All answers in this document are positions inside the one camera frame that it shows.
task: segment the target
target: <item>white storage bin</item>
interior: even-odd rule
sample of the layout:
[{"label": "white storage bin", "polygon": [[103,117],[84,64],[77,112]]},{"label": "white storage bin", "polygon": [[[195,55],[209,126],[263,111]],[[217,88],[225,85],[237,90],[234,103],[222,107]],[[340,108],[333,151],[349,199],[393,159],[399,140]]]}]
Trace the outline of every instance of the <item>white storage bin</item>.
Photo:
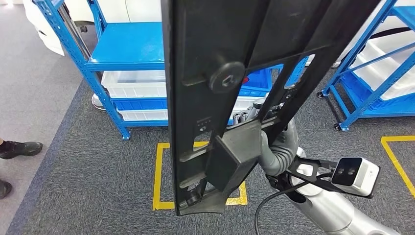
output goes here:
[{"label": "white storage bin", "polygon": [[[117,111],[122,115],[124,121],[168,120],[167,109]],[[233,115],[240,111],[243,110],[234,109],[229,119],[232,120]]]},{"label": "white storage bin", "polygon": [[[356,57],[351,68],[367,61],[385,55],[393,50],[415,42],[413,31],[402,32],[381,38],[371,39],[365,49]],[[375,91],[413,52],[415,47],[391,55],[369,66],[355,70],[357,76],[363,79]],[[389,100],[415,92],[415,68],[409,70],[382,96],[382,100]]]},{"label": "white storage bin", "polygon": [[[232,110],[232,116],[238,112],[247,110],[252,102],[261,97],[240,96],[236,99],[235,106]],[[124,121],[146,121],[146,120],[167,120],[167,109],[155,110],[117,110],[123,117]]]},{"label": "white storage bin", "polygon": [[105,71],[101,84],[112,98],[166,97],[164,70]]}]

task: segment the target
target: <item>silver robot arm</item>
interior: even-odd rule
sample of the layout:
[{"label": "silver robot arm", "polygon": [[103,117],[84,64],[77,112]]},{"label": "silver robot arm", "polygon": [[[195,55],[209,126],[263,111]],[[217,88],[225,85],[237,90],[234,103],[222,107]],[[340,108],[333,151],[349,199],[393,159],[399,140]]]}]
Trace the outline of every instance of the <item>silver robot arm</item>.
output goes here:
[{"label": "silver robot arm", "polygon": [[[305,158],[303,149],[298,147],[298,135],[293,120],[287,130],[270,145],[266,134],[263,133],[262,143],[259,163],[267,175],[277,176],[284,172],[296,154]],[[313,167],[300,165],[297,172],[310,175]],[[303,182],[294,176],[289,176],[289,181],[291,186]],[[338,192],[327,191],[313,184],[302,186],[296,192],[303,196],[302,201],[296,202],[288,197],[290,201],[328,235],[399,234],[363,214]]]}]

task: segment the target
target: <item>black plastic part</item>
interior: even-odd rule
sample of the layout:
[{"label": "black plastic part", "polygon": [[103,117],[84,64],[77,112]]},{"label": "black plastic part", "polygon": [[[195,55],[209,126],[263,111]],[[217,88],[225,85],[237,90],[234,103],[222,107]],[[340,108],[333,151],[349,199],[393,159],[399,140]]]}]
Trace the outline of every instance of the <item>black plastic part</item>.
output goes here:
[{"label": "black plastic part", "polygon": [[[177,215],[224,210],[232,190],[256,164],[260,142],[249,131],[262,128],[272,142],[379,1],[161,1]],[[296,64],[311,54],[314,60],[300,82],[286,90]],[[242,78],[281,63],[284,68],[258,116],[226,128]],[[229,65],[231,70],[224,69]],[[281,109],[270,113],[276,106]],[[210,144],[194,151],[198,127],[205,120],[212,131]],[[238,151],[246,146],[251,151]],[[206,181],[216,189],[205,192]],[[188,201],[195,198],[188,186],[198,182],[192,193],[200,200]]]}]

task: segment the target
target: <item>black shoe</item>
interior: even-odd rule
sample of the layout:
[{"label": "black shoe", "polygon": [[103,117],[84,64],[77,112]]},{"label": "black shoe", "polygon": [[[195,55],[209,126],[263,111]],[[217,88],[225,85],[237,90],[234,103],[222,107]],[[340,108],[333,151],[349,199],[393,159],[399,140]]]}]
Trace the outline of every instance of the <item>black shoe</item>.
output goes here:
[{"label": "black shoe", "polygon": [[12,144],[11,148],[9,150],[3,150],[0,152],[0,158],[2,159],[12,159],[19,155],[35,156],[36,154],[40,153],[43,147],[43,144],[39,142],[8,142]]},{"label": "black shoe", "polygon": [[0,180],[0,199],[5,198],[12,190],[12,185],[9,182]]}]

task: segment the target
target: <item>yellow floor marking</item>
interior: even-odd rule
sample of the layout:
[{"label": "yellow floor marking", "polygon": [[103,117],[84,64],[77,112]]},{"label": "yellow floor marking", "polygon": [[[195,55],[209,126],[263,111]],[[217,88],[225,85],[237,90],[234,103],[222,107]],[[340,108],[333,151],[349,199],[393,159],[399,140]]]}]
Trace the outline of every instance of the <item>yellow floor marking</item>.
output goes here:
[{"label": "yellow floor marking", "polygon": [[[201,147],[209,143],[208,141],[195,142],[195,147]],[[164,149],[170,148],[170,143],[158,143],[156,151],[156,167],[154,173],[154,190],[153,190],[153,210],[165,210],[174,209],[174,202],[161,202],[161,166],[163,160]],[[239,197],[228,198],[226,201],[227,206],[231,205],[247,205],[248,197],[246,193],[245,182],[242,182],[239,186]]]},{"label": "yellow floor marking", "polygon": [[393,141],[415,141],[415,136],[383,136],[380,139],[380,142],[385,148],[386,153],[388,154],[389,158],[391,159],[398,173],[401,175],[403,182],[406,184],[406,187],[408,187],[412,196],[415,198],[414,185],[412,184],[411,180],[409,179],[406,172],[402,168],[401,164],[398,162],[398,159],[396,158],[395,154],[392,152],[392,149],[388,145],[388,142],[393,142]]}]

